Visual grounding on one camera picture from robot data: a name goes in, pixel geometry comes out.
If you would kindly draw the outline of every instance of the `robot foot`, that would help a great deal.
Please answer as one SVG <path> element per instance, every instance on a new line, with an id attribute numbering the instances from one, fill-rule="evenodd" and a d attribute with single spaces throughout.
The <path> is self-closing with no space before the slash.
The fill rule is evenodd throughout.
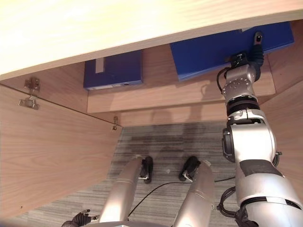
<path id="1" fill-rule="evenodd" d="M 179 180 L 185 181 L 186 179 L 188 179 L 192 182 L 195 175 L 195 171 L 197 170 L 200 164 L 201 162 L 196 156 L 189 157 L 183 165 L 183 168 L 179 174 Z"/>
<path id="2" fill-rule="evenodd" d="M 143 179 L 144 183 L 146 184 L 152 182 L 152 170 L 153 170 L 152 157 L 147 156 L 145 159 L 142 160 L 142 168 L 141 168 L 139 179 Z"/>

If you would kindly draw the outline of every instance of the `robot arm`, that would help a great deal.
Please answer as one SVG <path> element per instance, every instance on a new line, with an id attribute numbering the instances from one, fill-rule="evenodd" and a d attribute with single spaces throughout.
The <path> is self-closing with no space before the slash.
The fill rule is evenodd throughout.
<path id="1" fill-rule="evenodd" d="M 248 61 L 245 53 L 232 57 L 225 71 L 228 122 L 223 130 L 223 155 L 236 164 L 236 194 L 240 227 L 301 227 L 303 205 L 286 177 L 272 164 L 276 139 L 260 110 L 253 83 L 263 64 L 262 35 L 256 33 Z"/>

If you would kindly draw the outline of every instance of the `gray carpet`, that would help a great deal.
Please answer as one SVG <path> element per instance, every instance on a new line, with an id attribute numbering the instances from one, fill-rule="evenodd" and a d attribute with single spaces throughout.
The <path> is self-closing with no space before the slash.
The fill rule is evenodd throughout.
<path id="1" fill-rule="evenodd" d="M 204 122 L 124 128 L 108 177 L 104 182 L 12 220 L 28 227 L 60 227 L 64 221 L 70 220 L 83 209 L 91 209 L 92 215 L 99 214 L 123 166 L 137 154 L 153 157 L 154 172 L 151 184 L 146 185 L 139 181 L 133 207 L 158 185 L 177 182 L 184 162 L 192 155 L 200 160 L 208 160 L 212 164 L 211 168 L 216 180 L 234 176 L 234 164 L 222 156 L 221 137 L 225 124 L 225 122 Z M 218 204 L 221 194 L 234 184 L 233 179 L 215 183 L 215 205 Z M 136 209 L 129 219 L 170 227 L 188 188 L 189 184 L 170 184 L 159 188 Z M 238 208 L 235 195 L 228 198 L 225 204 L 231 210 Z M 235 227 L 237 225 L 232 218 L 226 218 L 214 210 L 210 226 Z"/>

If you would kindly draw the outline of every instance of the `metal hinge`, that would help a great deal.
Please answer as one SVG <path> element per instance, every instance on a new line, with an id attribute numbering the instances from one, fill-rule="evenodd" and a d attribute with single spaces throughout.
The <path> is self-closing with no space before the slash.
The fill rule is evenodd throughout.
<path id="1" fill-rule="evenodd" d="M 25 99 L 20 99 L 18 105 L 23 107 L 28 107 L 34 110 L 38 110 L 39 104 L 37 104 L 36 98 L 37 98 L 37 93 L 40 91 L 40 80 L 36 77 L 31 77 L 30 79 L 26 79 L 24 83 L 24 87 L 27 87 L 29 89 L 30 96 Z"/>
<path id="2" fill-rule="evenodd" d="M 114 126 L 113 126 L 113 130 L 117 130 L 117 125 L 118 125 L 118 117 L 114 116 Z"/>

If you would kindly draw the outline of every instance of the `wooden cabinet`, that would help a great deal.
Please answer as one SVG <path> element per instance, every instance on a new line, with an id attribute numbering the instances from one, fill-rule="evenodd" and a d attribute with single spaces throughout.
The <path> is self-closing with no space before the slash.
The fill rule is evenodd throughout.
<path id="1" fill-rule="evenodd" d="M 0 86 L 0 217 L 21 214 L 106 179 L 121 127 Z"/>
<path id="2" fill-rule="evenodd" d="M 168 43 L 303 19 L 303 1 L 10 1 L 0 12 L 0 216 L 14 216 L 105 179 L 121 131 L 114 116 L 124 127 L 225 121 L 217 72 L 178 82 Z M 295 44 L 265 57 L 254 89 L 300 193 L 303 21 L 292 28 Z M 83 89 L 84 61 L 138 49 L 143 85 Z M 17 105 L 32 76 L 37 111 Z"/>

